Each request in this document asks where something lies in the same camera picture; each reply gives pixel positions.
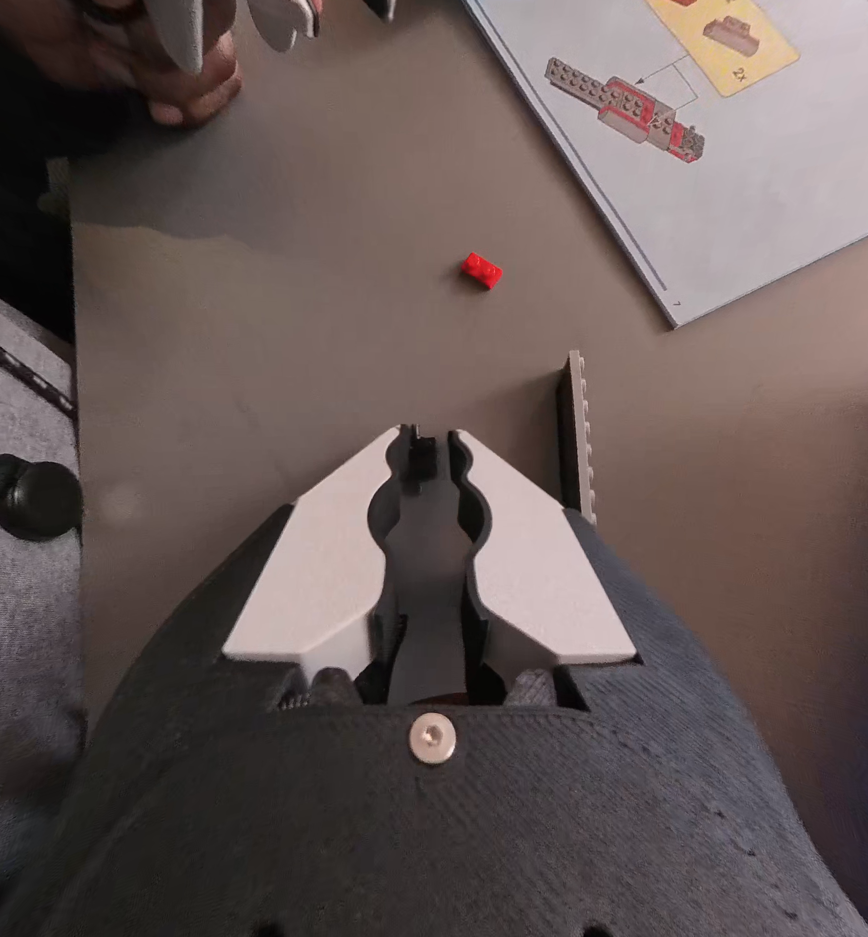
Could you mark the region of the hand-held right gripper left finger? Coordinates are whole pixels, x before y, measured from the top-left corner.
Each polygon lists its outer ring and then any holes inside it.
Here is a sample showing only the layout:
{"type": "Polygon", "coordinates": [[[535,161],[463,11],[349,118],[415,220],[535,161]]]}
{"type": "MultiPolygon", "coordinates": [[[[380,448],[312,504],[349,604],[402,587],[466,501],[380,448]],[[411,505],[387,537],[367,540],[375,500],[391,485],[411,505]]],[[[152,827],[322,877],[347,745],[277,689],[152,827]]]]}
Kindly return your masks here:
{"type": "Polygon", "coordinates": [[[399,519],[411,440],[393,427],[302,494],[290,507],[264,568],[222,646],[235,662],[327,668],[356,679],[384,643],[384,541],[399,519]]]}

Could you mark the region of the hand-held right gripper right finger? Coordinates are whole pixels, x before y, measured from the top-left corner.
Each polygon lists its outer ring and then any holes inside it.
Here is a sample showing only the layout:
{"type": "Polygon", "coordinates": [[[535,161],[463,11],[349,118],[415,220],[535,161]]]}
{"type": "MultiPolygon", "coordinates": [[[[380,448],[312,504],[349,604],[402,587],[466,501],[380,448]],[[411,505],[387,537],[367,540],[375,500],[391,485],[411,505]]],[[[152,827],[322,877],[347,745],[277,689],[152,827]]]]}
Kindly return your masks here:
{"type": "Polygon", "coordinates": [[[467,671],[632,660],[636,647],[563,506],[467,431],[451,431],[448,446],[472,550],[461,602],[467,671]]]}

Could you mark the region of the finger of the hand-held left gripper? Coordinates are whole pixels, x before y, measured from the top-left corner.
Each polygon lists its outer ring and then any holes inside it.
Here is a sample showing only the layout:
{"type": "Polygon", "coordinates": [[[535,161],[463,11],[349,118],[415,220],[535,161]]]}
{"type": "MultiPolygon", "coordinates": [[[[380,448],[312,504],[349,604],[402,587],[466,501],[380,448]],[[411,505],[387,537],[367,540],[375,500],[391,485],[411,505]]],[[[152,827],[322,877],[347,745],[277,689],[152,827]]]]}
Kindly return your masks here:
{"type": "Polygon", "coordinates": [[[145,1],[144,5],[170,61],[182,72],[200,74],[204,58],[204,2],[145,1]]]}
{"type": "Polygon", "coordinates": [[[255,29],[276,53],[290,52],[299,38],[313,40],[322,25],[323,1],[247,1],[255,29]]]}

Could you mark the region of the long dark grey brick plate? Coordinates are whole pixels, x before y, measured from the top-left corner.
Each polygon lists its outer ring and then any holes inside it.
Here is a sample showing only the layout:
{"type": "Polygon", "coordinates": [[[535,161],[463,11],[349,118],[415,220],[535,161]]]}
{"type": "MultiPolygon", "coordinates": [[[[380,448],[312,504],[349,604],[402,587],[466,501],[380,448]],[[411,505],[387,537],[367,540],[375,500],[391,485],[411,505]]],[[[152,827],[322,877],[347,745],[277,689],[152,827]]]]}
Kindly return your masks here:
{"type": "Polygon", "coordinates": [[[585,359],[577,349],[568,352],[556,385],[557,451],[561,502],[597,525],[596,494],[585,359]]]}

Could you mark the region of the small black toy brick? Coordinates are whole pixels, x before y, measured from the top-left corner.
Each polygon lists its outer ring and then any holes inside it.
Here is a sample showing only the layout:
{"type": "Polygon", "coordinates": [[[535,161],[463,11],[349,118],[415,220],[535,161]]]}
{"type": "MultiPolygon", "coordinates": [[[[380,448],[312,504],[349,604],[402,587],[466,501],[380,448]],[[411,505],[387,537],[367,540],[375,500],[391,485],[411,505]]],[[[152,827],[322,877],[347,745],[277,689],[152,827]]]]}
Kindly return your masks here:
{"type": "Polygon", "coordinates": [[[398,472],[402,493],[417,497],[440,476],[439,443],[417,424],[403,424],[399,435],[398,472]]]}

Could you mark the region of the small red toy brick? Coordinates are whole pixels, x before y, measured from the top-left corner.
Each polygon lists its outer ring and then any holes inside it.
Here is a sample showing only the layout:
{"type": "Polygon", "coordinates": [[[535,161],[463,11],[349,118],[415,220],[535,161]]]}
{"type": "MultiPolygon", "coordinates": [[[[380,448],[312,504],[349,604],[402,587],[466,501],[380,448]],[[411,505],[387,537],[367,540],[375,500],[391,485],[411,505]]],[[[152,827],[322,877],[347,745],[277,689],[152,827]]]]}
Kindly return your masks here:
{"type": "Polygon", "coordinates": [[[461,274],[479,287],[493,289],[501,281],[503,270],[476,252],[470,252],[460,266],[461,274]]]}

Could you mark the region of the grey desk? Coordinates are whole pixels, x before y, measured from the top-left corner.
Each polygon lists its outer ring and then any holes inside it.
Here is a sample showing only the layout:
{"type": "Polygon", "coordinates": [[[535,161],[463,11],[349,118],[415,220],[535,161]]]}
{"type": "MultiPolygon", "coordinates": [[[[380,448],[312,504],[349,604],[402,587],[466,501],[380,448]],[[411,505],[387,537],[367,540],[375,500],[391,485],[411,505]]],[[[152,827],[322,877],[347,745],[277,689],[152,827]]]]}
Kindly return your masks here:
{"type": "Polygon", "coordinates": [[[242,10],[236,46],[224,115],[72,168],[90,726],[211,570],[395,424],[557,496],[578,349],[604,542],[868,920],[868,239],[674,331],[461,4],[339,2],[287,55],[242,10]]]}

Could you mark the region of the person's left hand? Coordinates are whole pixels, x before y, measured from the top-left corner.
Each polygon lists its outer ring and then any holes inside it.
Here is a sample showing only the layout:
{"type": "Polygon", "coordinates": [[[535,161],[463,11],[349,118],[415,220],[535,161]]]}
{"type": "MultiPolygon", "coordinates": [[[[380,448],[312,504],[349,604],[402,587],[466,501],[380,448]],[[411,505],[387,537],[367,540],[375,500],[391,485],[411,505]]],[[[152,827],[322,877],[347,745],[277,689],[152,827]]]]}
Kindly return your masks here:
{"type": "Polygon", "coordinates": [[[188,2],[191,58],[171,55],[168,27],[150,2],[89,2],[118,11],[115,22],[84,2],[0,2],[0,32],[47,78],[85,90],[136,91],[154,123],[192,130],[240,94],[242,69],[232,27],[236,2],[188,2]]]}

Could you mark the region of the person's black jacket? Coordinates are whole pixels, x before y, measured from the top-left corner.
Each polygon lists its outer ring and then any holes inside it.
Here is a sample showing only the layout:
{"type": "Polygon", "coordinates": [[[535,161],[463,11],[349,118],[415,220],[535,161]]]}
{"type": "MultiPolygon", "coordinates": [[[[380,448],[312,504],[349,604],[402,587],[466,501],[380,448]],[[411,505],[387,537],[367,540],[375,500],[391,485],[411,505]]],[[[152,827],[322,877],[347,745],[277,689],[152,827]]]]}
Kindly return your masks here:
{"type": "Polygon", "coordinates": [[[0,299],[74,346],[71,233],[43,207],[52,195],[44,158],[0,150],[0,299]]]}

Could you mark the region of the person's grey sweatshirt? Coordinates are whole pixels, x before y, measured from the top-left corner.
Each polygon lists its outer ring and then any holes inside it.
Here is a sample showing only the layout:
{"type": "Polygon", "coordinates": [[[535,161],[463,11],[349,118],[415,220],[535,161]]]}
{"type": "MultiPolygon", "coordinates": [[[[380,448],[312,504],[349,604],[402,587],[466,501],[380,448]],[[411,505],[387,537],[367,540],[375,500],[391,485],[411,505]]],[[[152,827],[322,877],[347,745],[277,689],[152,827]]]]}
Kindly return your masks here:
{"type": "MultiPolygon", "coordinates": [[[[78,474],[72,367],[56,338],[0,299],[0,453],[78,474]]],[[[0,903],[41,849],[86,735],[80,535],[0,528],[0,903]]]]}

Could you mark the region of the brick instruction booklet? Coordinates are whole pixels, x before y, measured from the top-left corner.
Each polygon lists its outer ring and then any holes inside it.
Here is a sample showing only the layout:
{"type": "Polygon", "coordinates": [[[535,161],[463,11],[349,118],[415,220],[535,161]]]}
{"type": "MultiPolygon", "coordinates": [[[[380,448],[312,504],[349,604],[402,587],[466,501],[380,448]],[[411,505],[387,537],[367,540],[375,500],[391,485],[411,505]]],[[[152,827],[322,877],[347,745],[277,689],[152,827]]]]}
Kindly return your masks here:
{"type": "Polygon", "coordinates": [[[674,326],[868,237],[868,1],[470,1],[674,326]]]}

